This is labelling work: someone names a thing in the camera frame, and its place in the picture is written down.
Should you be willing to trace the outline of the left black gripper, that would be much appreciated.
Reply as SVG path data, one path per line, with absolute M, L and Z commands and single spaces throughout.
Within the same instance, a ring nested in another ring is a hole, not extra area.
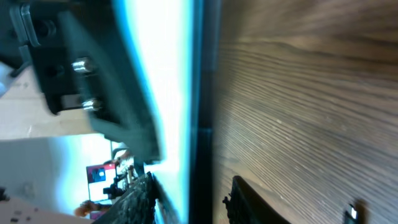
M 86 110 L 95 131 L 150 164 L 160 147 L 121 13 L 114 1 L 2 1 L 1 93 L 31 67 L 52 114 Z

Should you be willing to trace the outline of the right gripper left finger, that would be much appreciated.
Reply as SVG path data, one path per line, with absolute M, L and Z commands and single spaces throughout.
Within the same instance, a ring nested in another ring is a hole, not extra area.
M 178 223 L 170 200 L 151 172 L 140 176 L 93 224 Z

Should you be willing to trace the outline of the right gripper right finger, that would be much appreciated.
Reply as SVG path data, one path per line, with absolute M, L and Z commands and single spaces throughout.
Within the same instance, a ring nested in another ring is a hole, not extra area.
M 239 175 L 233 177 L 229 198 L 222 202 L 230 224 L 290 224 Z

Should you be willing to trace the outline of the Samsung Galaxy smartphone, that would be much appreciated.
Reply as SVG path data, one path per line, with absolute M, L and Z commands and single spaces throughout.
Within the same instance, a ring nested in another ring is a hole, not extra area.
M 145 170 L 176 222 L 211 223 L 221 1 L 118 0 L 114 6 L 157 131 L 161 160 Z

